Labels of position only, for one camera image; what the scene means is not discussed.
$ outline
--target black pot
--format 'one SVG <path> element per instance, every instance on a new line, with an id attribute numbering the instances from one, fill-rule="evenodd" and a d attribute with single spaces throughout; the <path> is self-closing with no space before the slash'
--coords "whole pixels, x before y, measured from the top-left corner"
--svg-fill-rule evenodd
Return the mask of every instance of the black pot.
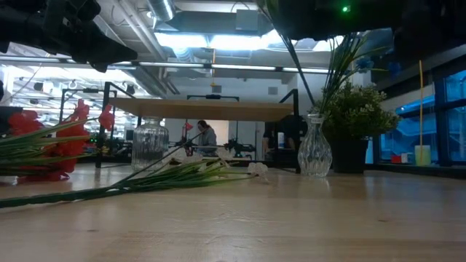
<path id="1" fill-rule="evenodd" d="M 366 165 L 367 140 L 330 140 L 333 171 L 362 174 Z"/>

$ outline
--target desk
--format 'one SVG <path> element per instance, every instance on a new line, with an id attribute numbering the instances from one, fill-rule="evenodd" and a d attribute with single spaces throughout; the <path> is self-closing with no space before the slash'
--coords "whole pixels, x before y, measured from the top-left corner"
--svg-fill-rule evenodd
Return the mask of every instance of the desk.
<path id="1" fill-rule="evenodd" d="M 0 197 L 103 186 L 128 172 L 79 164 L 69 182 L 1 187 Z M 464 181 L 277 170 L 269 180 L 0 210 L 1 261 L 466 260 Z"/>

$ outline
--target white flower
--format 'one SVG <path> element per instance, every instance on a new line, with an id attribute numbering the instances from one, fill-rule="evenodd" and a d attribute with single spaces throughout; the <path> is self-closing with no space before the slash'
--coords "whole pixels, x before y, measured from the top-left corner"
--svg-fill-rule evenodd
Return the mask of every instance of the white flower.
<path id="1" fill-rule="evenodd" d="M 192 156 L 185 157 L 181 160 L 181 164 L 189 164 L 202 161 L 202 155 L 198 153 L 192 154 Z"/>
<path id="2" fill-rule="evenodd" d="M 168 149 L 167 152 L 164 153 L 164 156 L 167 156 L 170 153 L 172 153 L 172 154 L 169 157 L 166 157 L 166 158 L 164 158 L 162 160 L 163 164 L 169 163 L 170 161 L 172 161 L 172 159 L 177 161 L 177 162 L 183 162 L 183 160 L 188 157 L 186 155 L 186 151 L 184 150 L 184 148 L 177 149 L 176 147 L 172 147 L 172 148 Z"/>
<path id="3" fill-rule="evenodd" d="M 226 161 L 226 160 L 232 160 L 233 159 L 233 156 L 234 156 L 234 152 L 233 151 L 228 151 L 226 150 L 225 148 L 218 148 L 217 149 L 217 156 L 218 158 Z"/>
<path id="4" fill-rule="evenodd" d="M 250 163 L 248 166 L 248 173 L 251 175 L 257 175 L 260 178 L 263 178 L 266 182 L 269 182 L 266 176 L 268 170 L 269 168 L 262 163 Z"/>

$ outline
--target black equipment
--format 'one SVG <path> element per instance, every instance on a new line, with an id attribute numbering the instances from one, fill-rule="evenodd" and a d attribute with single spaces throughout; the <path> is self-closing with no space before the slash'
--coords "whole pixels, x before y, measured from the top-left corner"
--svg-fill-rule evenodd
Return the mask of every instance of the black equipment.
<path id="1" fill-rule="evenodd" d="M 224 147 L 228 151 L 234 151 L 236 152 L 234 157 L 242 157 L 241 152 L 256 152 L 256 147 L 251 145 L 251 144 L 241 144 L 238 143 L 238 140 L 235 139 L 229 139 L 228 143 L 224 144 Z"/>
<path id="2" fill-rule="evenodd" d="M 466 0 L 278 0 L 276 26 L 316 41 L 391 28 L 395 54 L 420 59 L 466 43 Z"/>
<path id="3" fill-rule="evenodd" d="M 0 52 L 10 42 L 70 55 L 100 72 L 135 60 L 138 53 L 105 36 L 92 21 L 100 13 L 96 0 L 0 0 Z"/>

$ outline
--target potted plant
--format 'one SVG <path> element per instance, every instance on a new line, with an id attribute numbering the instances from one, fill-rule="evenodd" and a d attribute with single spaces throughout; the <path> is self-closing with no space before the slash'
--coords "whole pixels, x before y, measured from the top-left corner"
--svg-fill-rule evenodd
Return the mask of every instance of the potted plant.
<path id="1" fill-rule="evenodd" d="M 362 173 L 368 139 L 397 127 L 400 117 L 381 108 L 384 99 L 385 94 L 373 86 L 346 81 L 325 108 L 322 101 L 317 102 L 315 109 L 326 116 L 323 133 L 331 146 L 335 172 Z"/>

